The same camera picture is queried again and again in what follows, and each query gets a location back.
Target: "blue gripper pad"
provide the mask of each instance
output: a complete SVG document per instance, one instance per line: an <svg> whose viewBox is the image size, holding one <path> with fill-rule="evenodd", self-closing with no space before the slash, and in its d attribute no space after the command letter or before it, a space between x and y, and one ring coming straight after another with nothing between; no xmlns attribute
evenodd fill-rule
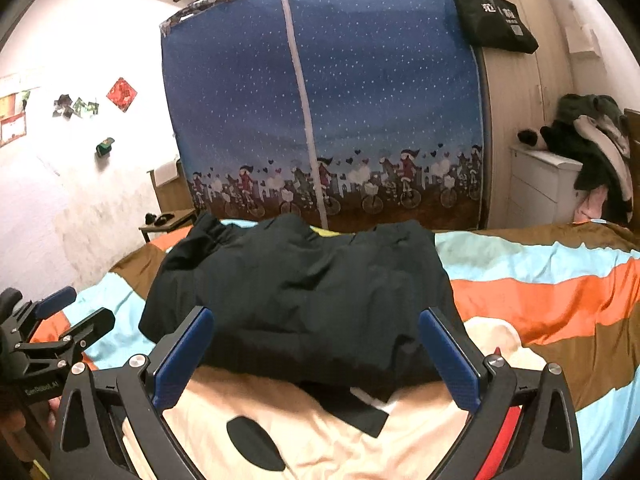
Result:
<svg viewBox="0 0 640 480"><path fill-rule="evenodd" d="M156 410L168 410L180 399L211 343L213 320L212 311L203 308L158 368L151 400Z"/></svg>
<svg viewBox="0 0 640 480"><path fill-rule="evenodd" d="M76 290L72 286L65 286L38 302L35 308L36 319L47 319L56 312L60 312L76 300Z"/></svg>
<svg viewBox="0 0 640 480"><path fill-rule="evenodd" d="M420 314L419 328L420 341L454 402L461 410L475 413L480 407L480 384L473 368L431 311Z"/></svg>

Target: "black tote bag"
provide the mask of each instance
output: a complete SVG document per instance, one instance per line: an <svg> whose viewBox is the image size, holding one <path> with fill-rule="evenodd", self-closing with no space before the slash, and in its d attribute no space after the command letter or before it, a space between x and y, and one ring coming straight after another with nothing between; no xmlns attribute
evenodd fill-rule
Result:
<svg viewBox="0 0 640 480"><path fill-rule="evenodd" d="M518 7L507 0L455 0L460 25L473 46L533 54L536 38L524 26Z"/></svg>

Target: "blue wardrobe cover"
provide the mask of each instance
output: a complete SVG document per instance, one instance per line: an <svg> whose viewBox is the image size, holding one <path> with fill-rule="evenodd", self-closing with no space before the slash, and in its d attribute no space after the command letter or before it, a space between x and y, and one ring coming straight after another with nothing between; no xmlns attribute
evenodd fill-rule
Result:
<svg viewBox="0 0 640 480"><path fill-rule="evenodd" d="M320 226L320 198L344 232L478 225L478 70L453 0L225 2L174 25L162 63L191 192L214 215Z"/></svg>

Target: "wooden wardrobe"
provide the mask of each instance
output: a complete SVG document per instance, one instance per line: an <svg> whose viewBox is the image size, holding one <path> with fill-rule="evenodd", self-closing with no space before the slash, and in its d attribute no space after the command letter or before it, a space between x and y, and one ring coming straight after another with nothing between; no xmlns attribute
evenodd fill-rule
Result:
<svg viewBox="0 0 640 480"><path fill-rule="evenodd" d="M556 116L558 99L574 91L566 38L549 0L509 0L538 41L535 54L478 48L485 103L484 196L488 228L505 227L510 195L510 146L517 133L538 131Z"/></svg>

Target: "white dresser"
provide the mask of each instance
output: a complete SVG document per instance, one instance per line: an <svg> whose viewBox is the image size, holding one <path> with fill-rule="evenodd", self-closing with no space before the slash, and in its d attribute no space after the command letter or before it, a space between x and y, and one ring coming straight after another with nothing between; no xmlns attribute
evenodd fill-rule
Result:
<svg viewBox="0 0 640 480"><path fill-rule="evenodd" d="M586 193L574 189L582 163L550 152L511 147L511 181L505 227L572 222Z"/></svg>

